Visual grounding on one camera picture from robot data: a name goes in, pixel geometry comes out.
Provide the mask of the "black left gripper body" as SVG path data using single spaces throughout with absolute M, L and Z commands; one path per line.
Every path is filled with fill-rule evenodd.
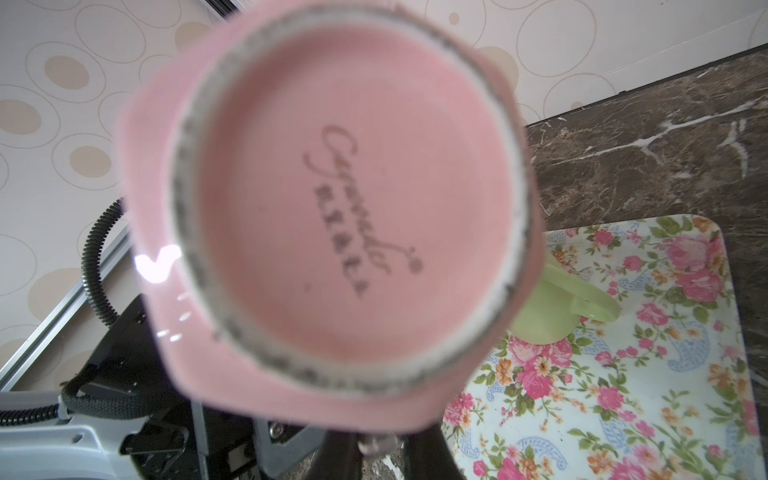
M 119 453 L 142 479 L 278 479 L 320 446 L 315 428 L 251 419 L 183 397 L 160 360 L 143 302 L 117 313 L 105 295 L 90 303 L 108 331 L 77 375 L 77 411 L 140 420 Z

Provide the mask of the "light green mug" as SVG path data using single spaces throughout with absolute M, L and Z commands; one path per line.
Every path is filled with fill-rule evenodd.
M 565 339 L 582 318 L 615 322 L 619 302 L 576 275 L 568 273 L 549 253 L 538 283 L 510 325 L 515 338 L 544 346 Z

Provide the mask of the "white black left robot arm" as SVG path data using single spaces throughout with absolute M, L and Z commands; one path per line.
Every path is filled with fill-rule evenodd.
M 324 432 L 225 413 L 170 384 L 141 298 L 110 303 L 101 271 L 114 203 L 91 228 L 81 264 L 85 298 L 107 330 L 84 366 L 49 396 L 1 396 L 5 479 L 277 479 Z

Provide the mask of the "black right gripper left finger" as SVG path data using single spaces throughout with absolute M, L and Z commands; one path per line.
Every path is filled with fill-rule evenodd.
M 328 430 L 304 480 L 361 480 L 363 454 L 359 435 Z

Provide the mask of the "pink mug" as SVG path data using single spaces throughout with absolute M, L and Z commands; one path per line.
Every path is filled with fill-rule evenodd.
M 163 365 L 224 411 L 422 430 L 542 270 L 505 75 L 392 1 L 258 3 L 159 69 L 115 140 Z

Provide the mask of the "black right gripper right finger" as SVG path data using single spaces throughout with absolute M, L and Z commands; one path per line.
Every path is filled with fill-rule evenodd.
M 406 480 L 464 479 L 439 423 L 405 436 L 403 461 Z

